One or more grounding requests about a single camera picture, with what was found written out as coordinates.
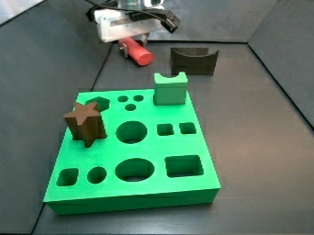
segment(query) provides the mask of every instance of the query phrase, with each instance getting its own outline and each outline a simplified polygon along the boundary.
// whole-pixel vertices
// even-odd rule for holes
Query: gray table surface
[[[314,233],[314,135],[247,45],[149,43],[147,67],[112,45],[97,90],[153,87],[169,47],[219,49],[216,72],[188,76],[221,189],[211,205],[57,217],[45,206],[36,234]]]

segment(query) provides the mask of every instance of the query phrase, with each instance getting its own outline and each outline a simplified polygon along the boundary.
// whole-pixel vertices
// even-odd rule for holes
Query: shape sorter board
[[[153,94],[78,94],[78,103],[97,102],[108,137],[84,148],[66,129],[44,197],[57,215],[213,201],[220,185],[189,96],[155,106]]]

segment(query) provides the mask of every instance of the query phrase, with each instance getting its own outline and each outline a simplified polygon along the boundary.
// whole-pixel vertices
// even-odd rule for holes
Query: brown star block
[[[74,103],[74,110],[64,114],[64,119],[73,140],[82,140],[85,148],[92,146],[94,139],[106,138],[97,102],[85,106]]]

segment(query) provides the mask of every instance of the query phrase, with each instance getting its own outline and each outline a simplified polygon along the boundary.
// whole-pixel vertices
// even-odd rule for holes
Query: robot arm
[[[164,10],[164,0],[118,0],[118,4],[106,1],[101,5],[85,1],[94,5],[86,15],[97,23],[97,34],[104,42],[147,35],[163,27],[173,33],[179,27],[179,18]]]

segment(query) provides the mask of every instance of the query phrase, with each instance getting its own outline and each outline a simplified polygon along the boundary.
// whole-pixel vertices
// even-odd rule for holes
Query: red cylinder
[[[126,54],[140,66],[152,62],[153,54],[132,38],[120,39],[121,44],[126,45]]]

